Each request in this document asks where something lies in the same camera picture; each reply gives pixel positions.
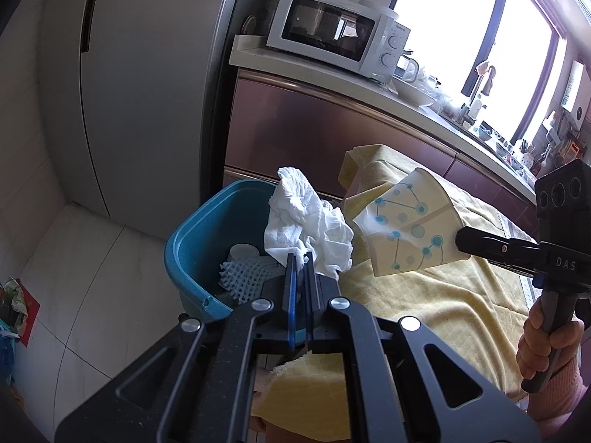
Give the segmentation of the pink sleeved forearm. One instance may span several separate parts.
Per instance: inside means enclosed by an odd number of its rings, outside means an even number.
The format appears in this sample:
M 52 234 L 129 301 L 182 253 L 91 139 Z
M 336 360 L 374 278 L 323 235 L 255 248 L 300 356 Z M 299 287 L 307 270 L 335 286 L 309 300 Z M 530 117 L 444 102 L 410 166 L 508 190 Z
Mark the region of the pink sleeved forearm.
M 537 422 L 545 438 L 567 421 L 588 387 L 584 385 L 575 358 L 556 372 L 547 385 L 529 397 L 527 413 Z

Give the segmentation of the person's right hand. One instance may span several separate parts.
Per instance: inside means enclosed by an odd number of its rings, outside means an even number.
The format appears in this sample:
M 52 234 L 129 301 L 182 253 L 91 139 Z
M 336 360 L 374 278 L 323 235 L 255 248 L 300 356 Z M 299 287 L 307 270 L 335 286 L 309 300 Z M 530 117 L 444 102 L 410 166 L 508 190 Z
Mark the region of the person's right hand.
M 584 323 L 576 316 L 552 334 L 543 331 L 544 314 L 541 299 L 530 309 L 518 343 L 516 361 L 524 379 L 531 380 L 537 372 L 545 372 L 550 365 L 550 353 L 560 351 L 555 371 L 565 367 L 577 354 Z

